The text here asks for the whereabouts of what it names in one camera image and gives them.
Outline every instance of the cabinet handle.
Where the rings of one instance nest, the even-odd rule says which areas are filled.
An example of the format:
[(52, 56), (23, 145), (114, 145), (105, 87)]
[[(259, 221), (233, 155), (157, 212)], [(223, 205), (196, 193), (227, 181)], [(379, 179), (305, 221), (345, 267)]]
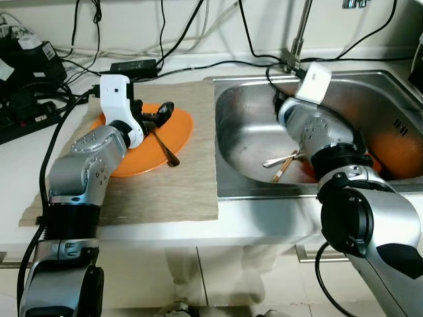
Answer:
[(0, 252), (0, 269), (18, 269), (20, 262), (4, 262), (7, 252)]
[[(305, 251), (304, 244), (296, 244), (295, 252), (297, 253), (299, 263), (315, 263), (315, 254), (309, 255)], [(340, 252), (333, 252), (332, 254), (323, 255), (320, 262), (349, 262), (349, 259)]]

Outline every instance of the power adapter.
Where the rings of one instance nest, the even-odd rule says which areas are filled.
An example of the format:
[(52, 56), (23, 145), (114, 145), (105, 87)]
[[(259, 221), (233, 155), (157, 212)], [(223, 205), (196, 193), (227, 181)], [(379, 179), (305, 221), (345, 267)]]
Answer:
[(158, 69), (155, 59), (144, 59), (143, 61), (126, 61), (123, 63), (113, 63), (106, 74), (121, 74), (129, 79), (133, 78), (154, 78), (157, 77)]

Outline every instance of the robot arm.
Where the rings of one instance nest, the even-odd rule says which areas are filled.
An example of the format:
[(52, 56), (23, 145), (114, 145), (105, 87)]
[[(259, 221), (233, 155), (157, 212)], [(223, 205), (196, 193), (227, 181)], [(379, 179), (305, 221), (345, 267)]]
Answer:
[(50, 172), (49, 207), (44, 211), (44, 239), (37, 243), (19, 307), (19, 317), (98, 317), (104, 273), (96, 267), (100, 206), (110, 175), (128, 148), (147, 135), (143, 121), (163, 125), (173, 103), (156, 114), (143, 114), (133, 101), (129, 79), (100, 78), (100, 105), (106, 125), (74, 142), (70, 153)]
[(329, 109), (289, 98), (278, 121), (319, 179), (322, 233), (345, 253), (389, 317), (423, 316), (420, 219), (376, 171), (358, 136)]

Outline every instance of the floor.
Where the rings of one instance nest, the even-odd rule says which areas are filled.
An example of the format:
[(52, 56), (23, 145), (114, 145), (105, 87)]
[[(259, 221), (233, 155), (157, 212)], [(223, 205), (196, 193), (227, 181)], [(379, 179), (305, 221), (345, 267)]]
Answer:
[[(385, 317), (376, 302), (342, 303), (343, 307), (359, 317)], [(280, 317), (342, 317), (331, 304), (302, 304), (283, 306), (201, 307), (200, 317), (255, 317), (269, 310), (277, 310)], [(104, 310), (102, 317), (153, 317), (157, 308)]]

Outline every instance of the sticker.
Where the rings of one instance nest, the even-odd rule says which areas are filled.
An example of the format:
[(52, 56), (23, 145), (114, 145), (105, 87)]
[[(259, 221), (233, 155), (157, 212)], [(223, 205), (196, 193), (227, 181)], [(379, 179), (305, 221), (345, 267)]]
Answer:
[(35, 77), (45, 77), (45, 76), (46, 76), (46, 74), (44, 74), (42, 71), (39, 71), (39, 72), (37, 72), (37, 73), (34, 73), (34, 76), (35, 76)]
[(45, 114), (43, 114), (42, 116), (36, 117), (35, 118), (35, 122), (40, 122), (42, 120), (47, 119), (47, 116)]
[(44, 45), (42, 47), (42, 50), (44, 51), (44, 54), (46, 54), (46, 57), (48, 58), (48, 60), (51, 60), (56, 55), (50, 43), (47, 43), (46, 45)]
[(0, 58), (0, 79), (2, 81), (6, 81), (13, 73), (15, 69), (7, 65), (1, 58)]

